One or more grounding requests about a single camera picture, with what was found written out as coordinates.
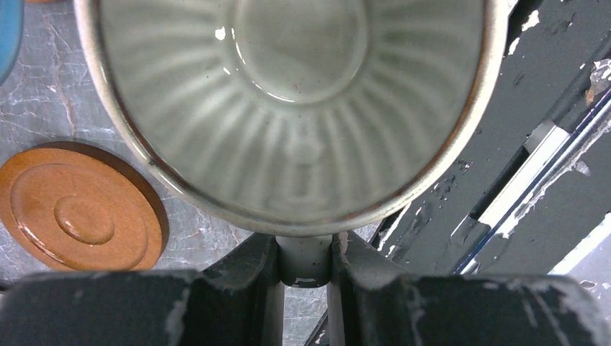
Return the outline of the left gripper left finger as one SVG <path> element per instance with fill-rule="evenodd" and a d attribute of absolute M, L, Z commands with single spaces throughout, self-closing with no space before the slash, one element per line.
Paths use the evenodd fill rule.
<path fill-rule="evenodd" d="M 274 237 L 202 271 L 43 272 L 1 300 L 3 345 L 280 345 Z"/>

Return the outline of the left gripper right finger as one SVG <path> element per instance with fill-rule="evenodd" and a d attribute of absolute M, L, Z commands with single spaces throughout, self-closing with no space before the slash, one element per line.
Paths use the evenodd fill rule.
<path fill-rule="evenodd" d="M 332 345 L 608 345 L 597 302 L 557 275 L 412 274 L 350 231 L 334 235 Z"/>

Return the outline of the grey ribbed mug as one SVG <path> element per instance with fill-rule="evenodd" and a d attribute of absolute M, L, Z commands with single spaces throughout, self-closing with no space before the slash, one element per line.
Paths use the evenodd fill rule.
<path fill-rule="evenodd" d="M 408 205 L 476 131 L 505 1 L 75 1 L 97 94 L 175 195 L 271 234 L 289 286 Z"/>

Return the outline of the brown wooden coaster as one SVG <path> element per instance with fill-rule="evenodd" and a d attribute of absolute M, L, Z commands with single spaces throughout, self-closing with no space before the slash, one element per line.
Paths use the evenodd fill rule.
<path fill-rule="evenodd" d="M 169 240 L 164 205 L 148 180 L 78 142 L 45 143 L 1 165 L 1 222 L 55 270 L 149 270 Z"/>

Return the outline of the blue white mug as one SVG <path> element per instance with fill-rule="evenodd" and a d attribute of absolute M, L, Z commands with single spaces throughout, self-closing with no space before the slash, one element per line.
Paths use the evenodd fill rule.
<path fill-rule="evenodd" d="M 24 22 L 24 0 L 1 0 L 1 84 L 17 60 Z"/>

